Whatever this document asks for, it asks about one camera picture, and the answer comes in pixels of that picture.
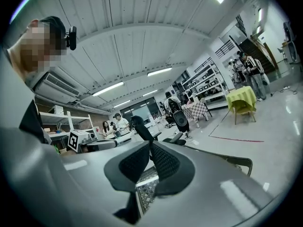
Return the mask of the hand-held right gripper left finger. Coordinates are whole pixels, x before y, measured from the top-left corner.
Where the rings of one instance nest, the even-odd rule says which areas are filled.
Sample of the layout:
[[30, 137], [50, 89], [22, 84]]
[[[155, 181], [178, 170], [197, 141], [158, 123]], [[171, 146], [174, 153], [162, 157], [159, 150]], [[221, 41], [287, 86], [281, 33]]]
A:
[[112, 173], [134, 190], [135, 183], [110, 166], [146, 146], [135, 142], [112, 149], [64, 156], [18, 128], [0, 131], [0, 168], [26, 210], [47, 227], [126, 227], [117, 218], [130, 191], [114, 188]]

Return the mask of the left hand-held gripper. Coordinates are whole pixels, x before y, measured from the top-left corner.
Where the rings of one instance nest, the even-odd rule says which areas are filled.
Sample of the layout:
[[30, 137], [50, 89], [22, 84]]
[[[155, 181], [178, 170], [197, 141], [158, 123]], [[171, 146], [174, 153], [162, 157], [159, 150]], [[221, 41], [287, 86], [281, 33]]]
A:
[[115, 140], [97, 140], [95, 133], [83, 130], [70, 130], [68, 147], [75, 152], [82, 152], [82, 146], [86, 146], [89, 152], [102, 151], [117, 147]]

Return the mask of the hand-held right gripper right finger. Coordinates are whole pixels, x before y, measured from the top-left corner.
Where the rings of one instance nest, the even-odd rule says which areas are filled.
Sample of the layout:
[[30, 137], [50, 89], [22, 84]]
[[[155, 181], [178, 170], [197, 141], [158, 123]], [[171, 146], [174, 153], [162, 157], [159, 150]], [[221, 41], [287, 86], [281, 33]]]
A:
[[[156, 196], [142, 217], [143, 227], [255, 227], [270, 216], [281, 197], [273, 197], [263, 187], [219, 156], [168, 143], [154, 148], [176, 155], [180, 164], [173, 175], [182, 191]], [[189, 166], [195, 168], [191, 182]]]

